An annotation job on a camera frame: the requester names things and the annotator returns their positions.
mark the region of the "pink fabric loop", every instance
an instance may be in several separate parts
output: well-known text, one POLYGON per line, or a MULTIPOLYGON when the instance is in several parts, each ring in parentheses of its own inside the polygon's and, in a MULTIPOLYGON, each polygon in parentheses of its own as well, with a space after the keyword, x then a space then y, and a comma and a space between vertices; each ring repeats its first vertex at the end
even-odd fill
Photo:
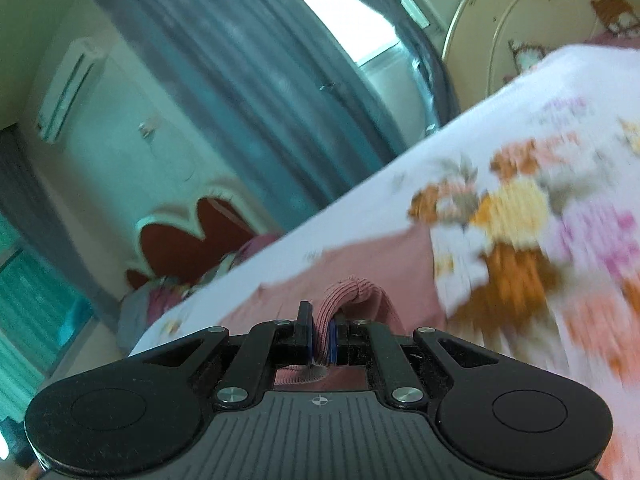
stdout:
POLYGON ((389 296, 375 283, 350 276, 331 286, 316 308, 314 319, 318 341, 314 349, 315 364, 311 367, 287 367, 276 374, 276 384, 300 384, 325 379, 329 361, 329 323, 342 309, 347 319, 370 319, 385 323, 393 333, 404 333, 402 322, 389 296))

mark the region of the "window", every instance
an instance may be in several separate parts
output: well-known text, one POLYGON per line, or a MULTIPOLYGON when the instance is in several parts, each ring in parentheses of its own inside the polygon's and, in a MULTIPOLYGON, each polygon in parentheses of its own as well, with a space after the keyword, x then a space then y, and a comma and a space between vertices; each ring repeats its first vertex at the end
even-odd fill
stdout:
MULTIPOLYGON (((360 0, 304 0, 358 65, 398 43, 393 26, 360 0)), ((422 27, 428 20, 413 0, 401 0, 422 27)))
MULTIPOLYGON (((0 216, 0 420, 22 420, 90 316, 86 300, 24 251, 18 233, 0 216)), ((6 444, 0 434, 0 459, 6 444)))

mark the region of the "white bedsheet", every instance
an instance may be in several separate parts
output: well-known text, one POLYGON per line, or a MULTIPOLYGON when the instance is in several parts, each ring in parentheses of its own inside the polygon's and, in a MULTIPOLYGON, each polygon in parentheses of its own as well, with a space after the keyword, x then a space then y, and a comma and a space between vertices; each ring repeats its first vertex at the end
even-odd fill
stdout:
POLYGON ((575 118, 561 114, 556 117, 558 124, 550 123, 548 131, 531 118, 550 101, 577 95, 590 107, 584 135, 597 136, 600 128, 613 127, 620 116, 640 121, 640 51, 594 46, 556 51, 533 72, 517 78, 305 224, 167 312, 143 335, 133 353, 216 325, 261 283, 296 275, 324 248, 406 228, 412 196, 434 180, 440 170, 438 160, 460 160, 461 155, 482 160, 478 179, 490 178, 486 162, 501 146, 570 127, 575 118))

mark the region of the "floral bedspread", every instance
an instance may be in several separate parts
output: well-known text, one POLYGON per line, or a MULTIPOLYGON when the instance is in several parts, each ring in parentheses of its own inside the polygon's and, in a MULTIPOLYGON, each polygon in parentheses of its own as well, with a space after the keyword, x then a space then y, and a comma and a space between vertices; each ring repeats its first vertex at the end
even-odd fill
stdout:
MULTIPOLYGON (((640 478, 640 51, 616 52, 593 64, 602 76, 575 70, 515 117, 476 121, 482 142, 428 160, 433 177, 408 212, 432 226, 447 331, 598 392, 614 417, 598 471, 630 480, 640 478)), ((545 85, 538 70, 525 78, 545 85)))

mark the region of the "cream headboard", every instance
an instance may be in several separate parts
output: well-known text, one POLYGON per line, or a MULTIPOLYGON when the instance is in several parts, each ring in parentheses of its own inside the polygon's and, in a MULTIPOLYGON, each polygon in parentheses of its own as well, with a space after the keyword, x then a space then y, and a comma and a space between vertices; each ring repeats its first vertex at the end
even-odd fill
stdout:
MULTIPOLYGON (((640 0, 627 0, 640 9, 640 0)), ((602 32, 591 0, 462 0, 443 59, 466 110, 516 75, 509 40, 557 48, 602 32)))

